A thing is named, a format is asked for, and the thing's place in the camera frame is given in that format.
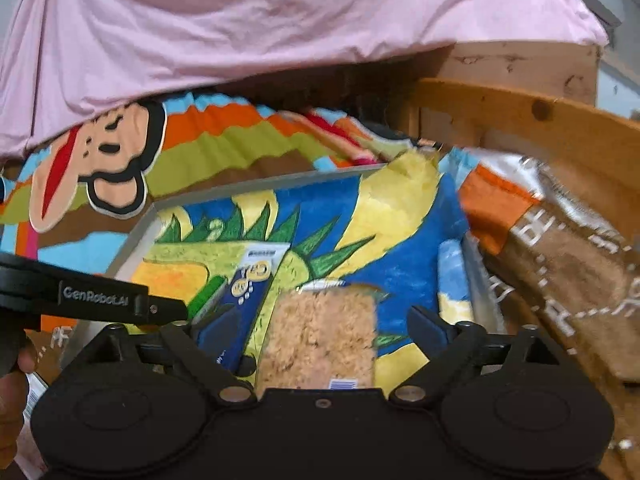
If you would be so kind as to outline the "person left hand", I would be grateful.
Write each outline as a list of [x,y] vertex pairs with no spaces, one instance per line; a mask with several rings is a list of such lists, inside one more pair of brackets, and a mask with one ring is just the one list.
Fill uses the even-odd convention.
[[37,351],[30,339],[26,339],[17,356],[17,370],[1,378],[0,412],[0,468],[5,470],[17,452],[17,438],[24,426],[23,412],[27,403],[29,385],[27,375],[38,364]]

